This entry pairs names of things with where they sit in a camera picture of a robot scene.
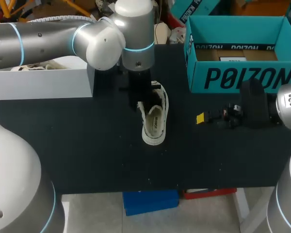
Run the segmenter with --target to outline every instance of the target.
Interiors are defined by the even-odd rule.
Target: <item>shoe sole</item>
[[[150,138],[146,135],[145,126],[142,126],[142,139],[144,140],[145,143],[147,143],[148,145],[151,145],[151,146],[157,146],[157,145],[161,144],[165,140],[165,137],[166,137],[166,122],[167,122],[167,115],[168,115],[168,109],[169,109],[169,100],[168,100],[167,92],[162,85],[161,85],[161,89],[166,95],[166,100],[165,100],[166,101],[166,110],[165,110],[165,123],[164,123],[163,134],[159,138]]]

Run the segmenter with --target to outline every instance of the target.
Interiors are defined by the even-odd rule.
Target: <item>teal cardboard box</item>
[[[184,54],[192,93],[239,93],[256,78],[267,93],[291,83],[291,25],[285,17],[190,16]],[[198,61],[196,49],[273,51],[276,61]]]
[[[220,0],[176,0],[171,13],[182,23],[186,23],[190,15],[207,16]]]

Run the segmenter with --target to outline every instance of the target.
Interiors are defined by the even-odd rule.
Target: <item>black table surface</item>
[[[140,111],[129,108],[118,90],[127,79],[114,69],[96,72],[93,98],[0,101],[0,124],[33,146],[62,194],[275,185],[291,131],[196,125],[196,115],[239,96],[190,93],[182,45],[156,46],[155,58],[152,79],[169,97],[159,146],[142,140]]]

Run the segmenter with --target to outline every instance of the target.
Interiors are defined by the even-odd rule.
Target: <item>white floor tile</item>
[[[123,233],[239,233],[231,196],[181,200],[177,208],[125,215]]]
[[[67,233],[121,233],[122,193],[65,195],[70,202]]]

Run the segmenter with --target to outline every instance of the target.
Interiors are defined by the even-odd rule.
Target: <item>white shoebox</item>
[[[93,68],[87,70],[87,63],[78,57],[63,57],[55,61],[71,69],[0,71],[0,100],[93,96]]]

